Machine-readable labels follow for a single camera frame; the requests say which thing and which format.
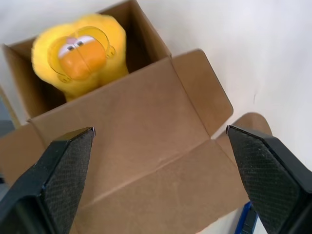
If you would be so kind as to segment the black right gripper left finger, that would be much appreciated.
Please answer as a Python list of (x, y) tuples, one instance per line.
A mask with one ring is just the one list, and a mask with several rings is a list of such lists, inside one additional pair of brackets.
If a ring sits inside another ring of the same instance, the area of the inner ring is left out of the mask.
[(93, 127), (52, 141), (0, 201), (2, 234), (68, 234), (84, 190)]

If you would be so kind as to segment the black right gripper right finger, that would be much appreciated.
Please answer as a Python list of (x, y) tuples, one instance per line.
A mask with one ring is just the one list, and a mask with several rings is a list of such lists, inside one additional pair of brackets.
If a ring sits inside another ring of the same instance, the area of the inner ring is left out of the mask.
[(312, 232), (312, 172), (276, 137), (227, 126), (239, 174), (269, 234)]

